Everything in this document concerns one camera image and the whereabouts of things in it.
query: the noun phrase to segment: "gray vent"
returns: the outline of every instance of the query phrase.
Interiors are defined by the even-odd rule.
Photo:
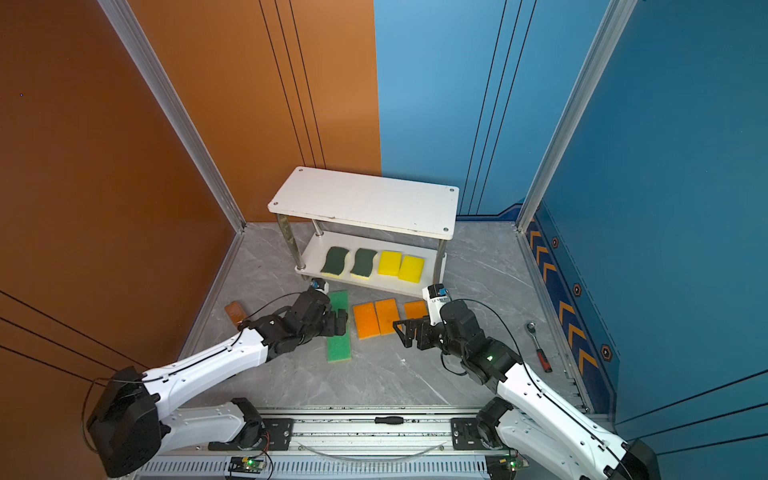
[[[487,478],[485,458],[481,455],[430,455],[410,462],[344,462],[319,456],[273,455],[273,480],[290,478]],[[139,470],[136,479],[152,478],[226,478],[228,456],[160,456]],[[237,474],[238,477],[266,478],[270,467],[261,474]]]

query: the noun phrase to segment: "white shelf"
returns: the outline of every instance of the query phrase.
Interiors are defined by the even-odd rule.
[[[267,208],[273,214],[451,240],[457,205],[458,187],[296,167]]]
[[[320,272],[323,265],[326,263],[326,254],[330,247],[342,247],[349,250],[344,265],[344,271],[339,277],[326,275]],[[381,255],[376,255],[376,257],[374,257],[373,272],[369,279],[364,280],[349,275],[349,271],[355,263],[355,252],[359,248],[367,248],[378,252],[388,250],[392,252],[400,252],[403,255],[410,255],[411,257],[423,258],[424,269],[422,270],[421,282],[412,283],[400,280],[396,276],[379,275],[377,272],[379,271],[379,258]],[[306,267],[304,270],[298,270],[297,268],[296,271],[302,275],[321,276],[328,279],[329,282],[351,283],[353,285],[367,286],[368,288],[422,298],[422,289],[433,284],[432,272],[435,269],[436,257],[437,250],[429,248],[411,247],[400,243],[373,240],[365,237],[355,237],[354,235],[346,235],[344,233],[325,232],[321,237],[312,235],[312,239],[310,240],[309,245],[306,246],[302,255]],[[442,275],[444,272],[445,257],[443,257],[442,269],[440,271],[440,282],[442,282]]]

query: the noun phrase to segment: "black stripe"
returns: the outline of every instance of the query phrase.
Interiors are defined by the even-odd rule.
[[[709,390],[707,390],[706,392],[697,393],[696,395],[692,395],[692,396],[690,396],[690,397],[688,397],[688,398],[686,398],[686,399],[677,400],[676,402],[672,402],[672,403],[670,403],[670,404],[668,404],[668,405],[665,405],[665,406],[661,406],[661,407],[659,407],[659,408],[657,408],[657,409],[653,409],[653,410],[650,410],[650,411],[648,411],[648,412],[645,412],[645,413],[641,413],[640,415],[635,415],[634,417],[630,417],[629,419],[626,419],[626,420],[622,420],[622,421],[620,421],[620,422],[617,422],[617,423],[616,423],[616,425],[620,425],[620,424],[622,424],[622,423],[625,423],[625,422],[629,422],[629,421],[631,421],[631,420],[639,419],[640,417],[643,417],[643,416],[646,416],[646,415],[650,415],[651,413],[655,413],[655,412],[658,412],[659,410],[664,410],[664,409],[666,409],[666,408],[669,408],[669,407],[671,407],[671,406],[675,406],[675,405],[678,405],[678,404],[680,404],[680,403],[682,403],[682,402],[687,402],[688,400],[693,400],[693,399],[695,399],[695,398],[698,398],[698,397],[700,397],[700,396],[702,396],[702,395],[706,395],[707,393],[716,392],[717,390],[720,390],[720,389],[724,389],[724,388],[726,388],[727,386],[736,385],[736,384],[737,384],[737,383],[739,383],[739,382],[743,382],[744,380],[749,380],[749,379],[752,379],[752,378],[754,378],[754,377],[756,377],[756,376],[761,376],[761,375],[763,375],[763,374],[765,374],[765,373],[768,373],[768,369],[765,369],[765,370],[763,370],[762,372],[753,373],[752,375],[748,375],[748,376],[745,376],[745,377],[743,377],[743,378],[741,378],[741,379],[738,379],[738,380],[733,380],[732,382],[728,382],[728,383],[726,383],[725,385],[721,385],[721,386],[715,387],[715,388],[713,388],[713,389],[709,389]]]
[[[29,356],[29,355],[26,355],[26,354],[24,354],[24,353],[21,353],[21,352],[17,352],[16,350],[13,350],[13,349],[9,349],[7,346],[4,346],[4,345],[0,345],[0,349],[3,349],[3,350],[8,350],[10,353],[15,353],[16,355],[20,355],[20,356],[23,356],[23,357],[24,357],[24,358],[26,358],[26,359],[30,359],[30,360],[33,360],[33,361],[35,361],[35,362],[37,362],[37,363],[42,363],[43,365],[49,366],[49,367],[51,367],[52,369],[56,369],[56,370],[58,370],[59,372],[68,373],[68,374],[70,374],[70,375],[72,375],[72,376],[76,376],[76,377],[78,377],[79,379],[83,379],[83,380],[85,380],[85,381],[86,381],[86,382],[88,382],[88,383],[91,383],[91,380],[90,380],[90,379],[87,379],[87,378],[85,378],[84,376],[78,375],[77,373],[73,373],[73,372],[70,372],[69,370],[65,370],[65,369],[62,369],[61,367],[58,367],[58,366],[56,366],[56,365],[52,365],[52,364],[50,364],[50,363],[48,363],[48,362],[43,362],[42,360],[38,360],[38,359],[36,359],[34,356]],[[96,382],[96,385],[100,385],[100,386],[106,386],[106,385],[102,385],[102,384],[101,384],[101,383],[99,383],[99,382]]]
[[[137,362],[136,360],[132,359],[130,356],[128,356],[128,355],[125,355],[125,354],[123,354],[123,353],[120,353],[120,352],[118,352],[117,350],[113,349],[112,347],[110,347],[110,346],[107,346],[107,345],[105,345],[105,344],[103,344],[103,343],[99,342],[98,340],[96,340],[96,339],[95,339],[95,338],[93,338],[92,336],[88,336],[88,335],[84,334],[83,332],[81,332],[80,330],[78,330],[78,329],[75,329],[74,327],[71,327],[71,326],[67,325],[66,323],[64,323],[64,322],[62,322],[62,321],[60,321],[60,320],[56,320],[54,317],[52,317],[52,316],[48,315],[47,313],[45,313],[45,312],[42,312],[41,310],[38,310],[38,309],[34,308],[34,307],[33,307],[32,305],[30,305],[29,303],[26,303],[26,302],[22,302],[21,300],[19,300],[19,299],[18,299],[18,298],[16,298],[15,296],[13,296],[13,295],[11,295],[11,294],[9,294],[9,293],[6,293],[6,292],[4,292],[4,291],[2,291],[2,290],[0,290],[0,293],[2,293],[3,295],[7,296],[7,297],[8,297],[9,299],[11,299],[11,300],[15,300],[16,302],[19,302],[21,305],[23,305],[23,306],[26,306],[26,307],[27,307],[27,308],[29,308],[30,310],[34,310],[35,312],[37,312],[37,313],[39,313],[39,314],[43,315],[44,317],[46,317],[46,318],[48,318],[48,319],[51,319],[51,320],[53,320],[54,322],[58,323],[59,325],[61,325],[61,326],[64,326],[64,327],[66,327],[66,328],[68,328],[68,329],[72,330],[73,332],[79,333],[80,335],[84,336],[85,338],[89,339],[90,341],[98,343],[99,345],[103,346],[105,349],[107,349],[107,350],[110,350],[110,351],[112,351],[112,352],[115,352],[115,353],[117,353],[119,356],[122,356],[122,357],[124,357],[124,358],[127,358],[127,359],[129,359],[130,361],[132,361],[132,362],[133,362],[133,363],[135,363],[136,365],[139,365],[139,366],[143,366],[145,369],[149,369],[149,367],[148,367],[148,366],[146,366],[146,365],[144,365],[143,363],[141,363],[141,362]]]
[[[485,81],[485,93],[482,96],[482,105],[480,107],[480,118],[478,118],[478,128],[475,131],[475,141],[472,142],[472,154],[469,155],[469,167],[467,167],[467,177],[464,179],[464,189],[462,190],[462,199],[461,199],[461,202],[459,202],[459,206],[458,206],[459,212],[461,212],[462,208],[464,207],[464,193],[467,191],[467,183],[469,183],[469,173],[472,171],[472,158],[475,156],[475,145],[478,143],[478,135],[480,134],[480,123],[482,120],[482,111],[485,110],[485,98],[488,97],[488,86],[491,84],[491,72],[493,72],[493,61],[496,59],[496,50],[498,49],[498,38],[502,34],[502,25],[504,24],[504,13],[506,11],[507,11],[507,0],[504,0],[504,8],[502,9],[502,19],[498,23],[498,33],[496,34],[496,45],[494,45],[493,47],[493,56],[491,57],[491,67],[488,69],[488,80]]]
[[[760,433],[758,435],[750,435],[748,437],[741,437],[740,439],[723,440],[722,442],[707,443],[706,445],[697,445],[695,447],[688,447],[686,449],[670,450],[669,452],[657,453],[656,456],[669,455],[670,453],[687,452],[688,450],[704,449],[706,447],[714,447],[715,445],[725,445],[727,443],[742,442],[743,440],[760,439],[762,437],[768,437],[768,433]]]
[[[649,433],[647,435],[641,435],[641,436],[637,437],[636,439],[632,439],[632,440],[644,439],[646,437],[650,437],[650,436],[653,436],[653,435],[658,435],[660,433],[671,432],[672,430],[682,429],[683,427],[690,427],[691,425],[696,425],[697,423],[709,422],[710,420],[714,420],[714,419],[722,419],[723,417],[727,417],[729,415],[734,415],[736,413],[741,413],[741,412],[748,412],[750,410],[758,409],[758,408],[764,407],[764,406],[768,406],[768,402],[761,403],[759,405],[754,405],[754,406],[751,406],[751,407],[746,407],[745,409],[733,410],[732,412],[728,412],[728,413],[721,413],[720,415],[715,415],[714,417],[710,417],[708,419],[697,420],[696,422],[686,423],[685,425],[678,425],[676,427],[671,427],[671,428],[665,429],[665,430],[659,430],[658,432]]]
[[[299,99],[299,110],[301,111],[301,120],[304,122],[304,131],[306,132],[306,141],[310,144],[310,153],[312,154],[312,163],[317,168],[317,162],[315,161],[315,150],[312,148],[312,139],[310,138],[310,130],[306,126],[306,117],[304,116],[304,106],[301,105],[301,94],[299,93],[299,84],[296,83],[296,73],[293,72],[293,62],[290,60],[290,51],[288,50],[288,41],[286,40],[286,32],[283,30],[283,20],[280,18],[280,9],[277,7],[277,0],[275,0],[275,10],[277,10],[277,21],[280,23],[280,31],[283,33],[283,43],[286,46],[286,55],[288,55],[288,65],[290,66],[290,74],[293,76],[293,86],[296,88],[296,98]]]
[[[496,115],[496,105],[498,104],[498,95],[502,91],[502,85],[504,84],[504,73],[507,71],[507,62],[509,61],[509,52],[512,50],[512,41],[515,40],[515,32],[518,29],[518,20],[520,19],[520,10],[523,7],[523,0],[520,0],[518,6],[518,15],[515,17],[515,26],[512,27],[512,36],[509,38],[509,47],[507,48],[507,58],[504,59],[504,68],[502,69],[502,79],[498,82],[498,90],[496,91],[496,99],[493,101],[493,110],[491,111],[491,121],[488,123],[488,131],[485,132],[485,143],[482,146],[482,155],[480,155],[480,165],[478,165],[478,173],[475,175],[475,185],[472,187],[472,198],[469,199],[469,213],[472,210],[472,202],[475,201],[475,191],[478,187],[478,179],[480,178],[480,170],[482,170],[482,159],[485,156],[485,149],[488,146],[488,137],[491,136],[491,128],[493,128],[493,117]]]
[[[493,144],[493,151],[491,152],[491,160],[488,162],[488,171],[485,172],[485,180],[482,183],[482,190],[480,192],[480,198],[478,199],[478,207],[475,210],[475,214],[480,211],[480,203],[482,202],[482,195],[485,193],[485,184],[488,183],[488,175],[491,173],[491,165],[493,164],[493,157],[496,155],[496,145],[498,145],[498,137],[502,134],[502,127],[504,127],[504,117],[507,114],[507,107],[509,106],[509,98],[512,96],[512,88],[515,86],[515,79],[518,77],[518,69],[520,68],[520,59],[523,58],[523,50],[525,50],[525,41],[528,40],[528,32],[531,30],[531,22],[533,21],[533,14],[536,12],[536,3],[533,2],[533,9],[531,10],[531,17],[528,19],[528,28],[525,29],[525,37],[523,37],[523,45],[520,47],[520,55],[518,56],[518,64],[515,67],[515,74],[512,75],[512,85],[509,86],[509,94],[507,95],[507,104],[504,106],[504,113],[502,114],[502,122],[498,126],[498,132],[496,133],[496,142]],[[475,192],[472,192],[472,198],[475,198]]]
[[[62,344],[60,344],[59,342],[55,342],[54,340],[51,340],[51,339],[49,339],[49,338],[48,338],[48,337],[46,337],[46,336],[40,335],[40,334],[39,334],[39,333],[37,333],[37,332],[33,332],[33,331],[31,331],[30,329],[26,329],[25,327],[23,327],[23,326],[21,326],[21,325],[18,325],[17,323],[13,323],[13,322],[12,322],[11,320],[9,320],[9,319],[6,319],[6,318],[3,318],[3,317],[1,317],[1,316],[0,316],[0,320],[2,320],[3,322],[6,322],[6,323],[10,323],[11,325],[15,326],[16,328],[18,328],[18,329],[22,329],[22,330],[24,330],[25,332],[27,332],[27,333],[31,333],[31,334],[32,334],[32,335],[34,335],[34,336],[38,336],[38,337],[42,338],[43,340],[47,340],[47,341],[49,341],[50,343],[53,343],[53,344],[54,344],[54,345],[56,345],[56,346],[60,346],[62,349],[68,350],[68,351],[70,351],[70,352],[74,353],[75,355],[79,355],[79,356],[83,357],[84,359],[89,359],[89,360],[91,360],[92,362],[98,363],[98,364],[99,364],[99,365],[101,365],[101,366],[105,366],[105,367],[107,367],[108,369],[112,369],[112,370],[114,370],[115,372],[117,372],[117,370],[118,370],[118,369],[116,369],[116,368],[114,368],[114,367],[111,367],[111,366],[107,365],[106,363],[101,363],[101,362],[99,362],[99,361],[98,361],[98,360],[96,360],[96,359],[92,359],[90,356],[84,355],[84,354],[82,354],[82,353],[78,352],[77,350],[73,350],[73,349],[69,348],[68,346],[62,345]]]
[[[283,86],[283,95],[286,97],[286,106],[288,107],[288,115],[290,115],[290,123],[293,125],[293,133],[296,135],[296,144],[299,145],[299,153],[301,154],[301,163],[306,167],[306,161],[304,160],[304,150],[301,148],[301,142],[299,141],[299,132],[296,130],[296,122],[293,121],[293,112],[290,110],[290,103],[288,102],[288,94],[286,93],[286,85],[283,83],[283,74],[280,73],[280,64],[277,63],[277,54],[275,53],[275,45],[272,43],[272,35],[270,35],[270,27],[266,24],[266,15],[264,14],[264,6],[261,5],[259,0],[259,8],[261,8],[261,16],[264,18],[264,28],[266,28],[266,36],[270,39],[270,47],[272,47],[272,56],[275,58],[275,67],[277,67],[277,76],[280,77],[280,84]]]
[[[326,155],[323,152],[323,140],[320,138],[320,127],[317,124],[317,115],[315,114],[315,104],[312,102],[312,90],[310,90],[310,79],[306,76],[306,65],[304,64],[304,53],[301,51],[301,41],[299,40],[299,30],[296,28],[296,16],[293,14],[293,2],[288,0],[290,5],[290,16],[293,20],[293,30],[296,32],[296,42],[299,44],[299,56],[301,57],[301,67],[304,69],[304,80],[306,80],[306,91],[310,94],[310,107],[312,108],[312,116],[315,119],[315,130],[317,131],[317,142],[320,144],[320,156],[323,159],[323,168],[326,166]]]

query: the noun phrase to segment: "blue wall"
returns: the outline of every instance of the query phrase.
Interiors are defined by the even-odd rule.
[[[768,4],[638,2],[544,200],[621,356],[627,438],[768,399],[763,375],[621,423],[768,366],[766,152]],[[765,431],[761,408],[647,441]],[[766,452],[762,438],[660,464],[667,479],[763,478]]]
[[[382,173],[460,187],[461,214],[519,202],[607,4],[376,0]]]

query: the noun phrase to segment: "green sponge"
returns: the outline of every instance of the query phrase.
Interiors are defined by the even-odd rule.
[[[349,250],[342,247],[330,247],[328,253],[326,253],[326,264],[323,265],[321,273],[327,275],[340,276],[344,271],[344,263],[346,262],[346,254]]]
[[[340,292],[331,292],[328,294],[331,299],[331,309],[338,313],[339,310],[349,312],[349,294],[346,290]],[[352,347],[349,344],[349,321],[346,324],[346,333],[342,336],[328,337],[328,363],[340,362],[352,358]]]
[[[357,276],[358,278],[370,278],[371,272],[373,272],[373,257],[377,253],[375,250],[368,250],[367,248],[357,249],[355,252],[355,265],[352,267],[349,275]]]

